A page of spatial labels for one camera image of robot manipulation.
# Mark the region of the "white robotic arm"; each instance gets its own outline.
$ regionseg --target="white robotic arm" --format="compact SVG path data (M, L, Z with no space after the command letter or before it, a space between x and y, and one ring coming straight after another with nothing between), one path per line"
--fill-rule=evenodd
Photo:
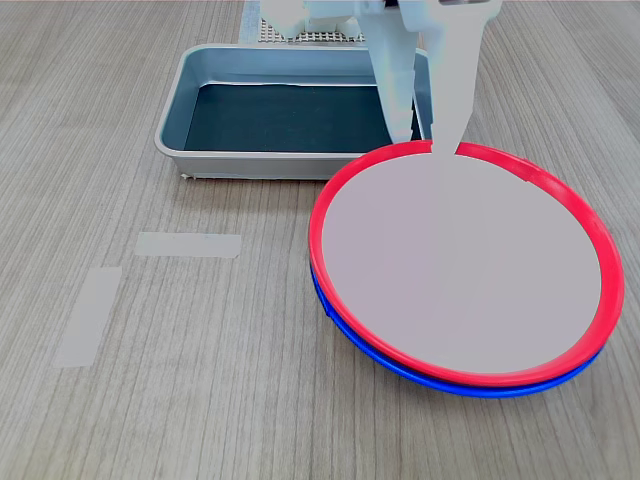
M355 17L364 33L387 129L394 143L411 139L414 59L423 32L429 58L433 150L453 154L473 110L482 34L502 0L262 0L262 16L285 36L305 25Z

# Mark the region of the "stacked plates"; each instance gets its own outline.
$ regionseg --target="stacked plates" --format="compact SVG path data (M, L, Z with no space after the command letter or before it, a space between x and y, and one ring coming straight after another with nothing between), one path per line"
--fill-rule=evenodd
M620 256L602 221L534 164L417 141L338 172L310 227L318 296L390 370L459 395L537 393L584 370L622 310Z

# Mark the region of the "blue plate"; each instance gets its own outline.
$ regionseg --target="blue plate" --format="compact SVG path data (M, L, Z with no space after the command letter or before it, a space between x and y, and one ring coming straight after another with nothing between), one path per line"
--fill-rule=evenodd
M378 352L375 348L365 342L358 334L356 334L351 327L349 327L342 318L338 315L338 313L333 309L333 307L329 304L329 301L324 295L324 292L320 288L318 284L318 280L316 278L315 273L313 272L313 268L311 269L311 277L313 278L313 284L316 287L316 293L320 298L320 302L324 307L327 316L329 316L334 323L338 326L338 328L344 333L349 340L351 340L356 347L366 353L368 356L373 358L376 362L388 368L392 372L401 375L404 378L407 378L413 382L416 382L420 385L424 385L425 387L430 387L435 390L440 390L441 392L453 393L454 395L461 395L464 397L476 397L476 398L513 398L513 397L521 397L524 395L532 395L534 393L540 393L545 390L549 390L550 388L557 387L558 385L572 379L580 372L582 372L585 368L587 368L591 363L596 359L598 355L600 355L600 350L596 353L589 361L582 364L575 370L570 371L569 373L565 373L564 375L554 378L553 380L548 380L546 382L534 383L531 385L524 385L520 387L470 387L467 385L458 385L455 383L443 382L442 380L438 380L433 377L429 377L426 375L422 375L417 373L406 366L396 362L395 360L390 359L386 355Z

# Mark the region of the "metal tray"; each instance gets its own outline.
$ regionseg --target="metal tray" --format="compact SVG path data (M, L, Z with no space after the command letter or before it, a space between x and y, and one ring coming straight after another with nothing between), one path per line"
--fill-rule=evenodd
M415 71L414 124L428 139L429 71L420 49ZM281 88L298 90L282 96ZM326 180L390 143L383 125L366 47L210 44L183 54L155 144L189 177Z

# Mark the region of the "tape strip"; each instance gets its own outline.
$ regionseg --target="tape strip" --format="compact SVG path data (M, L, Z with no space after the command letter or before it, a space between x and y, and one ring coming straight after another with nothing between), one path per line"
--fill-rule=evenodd
M136 255L144 257L235 258L240 254L240 235L141 232Z
M121 276L122 267L89 270L58 347L53 363L55 368L88 367L93 364Z

